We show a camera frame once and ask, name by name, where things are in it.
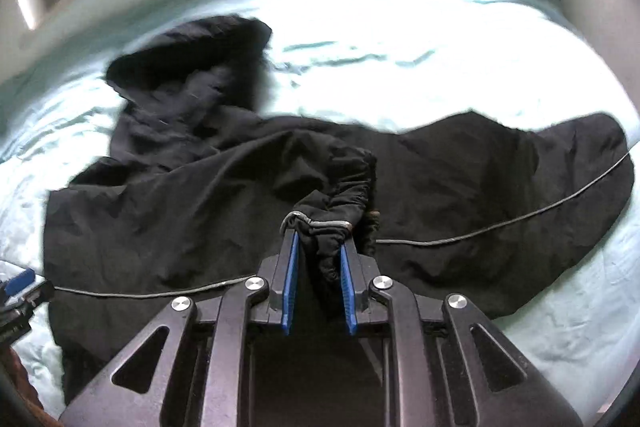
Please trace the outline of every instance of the silver screw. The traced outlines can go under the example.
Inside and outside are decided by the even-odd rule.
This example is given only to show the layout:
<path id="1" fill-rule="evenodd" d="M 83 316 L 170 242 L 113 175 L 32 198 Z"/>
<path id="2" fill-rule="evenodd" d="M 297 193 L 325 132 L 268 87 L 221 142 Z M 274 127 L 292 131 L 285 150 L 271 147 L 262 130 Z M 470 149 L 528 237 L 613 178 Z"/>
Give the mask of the silver screw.
<path id="1" fill-rule="evenodd" d="M 387 277 L 386 275 L 378 275 L 373 279 L 373 286 L 378 288 L 379 290 L 388 290 L 391 286 L 394 285 L 394 280 L 391 277 Z"/>
<path id="2" fill-rule="evenodd" d="M 262 277 L 249 277 L 244 281 L 244 285 L 248 290 L 256 291 L 264 286 L 264 279 Z"/>
<path id="3" fill-rule="evenodd" d="M 461 310 L 466 306 L 466 298 L 463 295 L 450 295 L 448 301 L 449 306 L 458 310 Z"/>
<path id="4" fill-rule="evenodd" d="M 183 312 L 191 306 L 191 300 L 188 297 L 176 297 L 174 301 L 171 303 L 171 308 L 176 310 L 177 312 Z"/>

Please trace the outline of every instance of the wrinkled fabric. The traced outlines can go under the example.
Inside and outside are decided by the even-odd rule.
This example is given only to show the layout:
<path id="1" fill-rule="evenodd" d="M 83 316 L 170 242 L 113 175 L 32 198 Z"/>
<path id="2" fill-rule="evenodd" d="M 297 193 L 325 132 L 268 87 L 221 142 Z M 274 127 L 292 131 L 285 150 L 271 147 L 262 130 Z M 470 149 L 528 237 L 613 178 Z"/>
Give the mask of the wrinkled fabric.
<path id="1" fill-rule="evenodd" d="M 626 153 L 604 114 L 538 133 L 457 114 L 404 134 L 252 111 L 270 35 L 257 20 L 188 23 L 116 60 L 129 103 L 110 156 L 51 193 L 45 275 L 57 286 L 146 294 L 254 273 L 292 210 L 349 221 L 383 273 L 434 298 L 460 292 L 513 313 L 609 230 L 633 184 L 626 158 L 578 197 L 436 248 L 375 245 L 456 237 L 565 198 Z M 296 222 L 316 296 L 339 309 L 344 228 Z M 71 398 L 164 305 L 59 293 L 49 314 Z"/>

